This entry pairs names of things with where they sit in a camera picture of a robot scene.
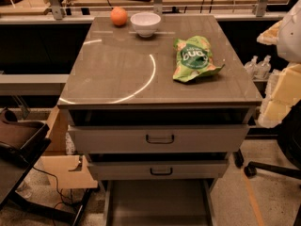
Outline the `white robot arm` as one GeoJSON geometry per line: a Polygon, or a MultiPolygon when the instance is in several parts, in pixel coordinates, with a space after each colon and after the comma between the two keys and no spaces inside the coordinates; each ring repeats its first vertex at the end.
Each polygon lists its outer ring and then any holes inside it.
{"type": "Polygon", "coordinates": [[[301,100],[300,8],[292,8],[282,20],[260,33],[257,42],[275,45],[277,56],[288,62],[282,70],[271,72],[261,103],[259,125],[273,128],[281,124],[301,100]]]}

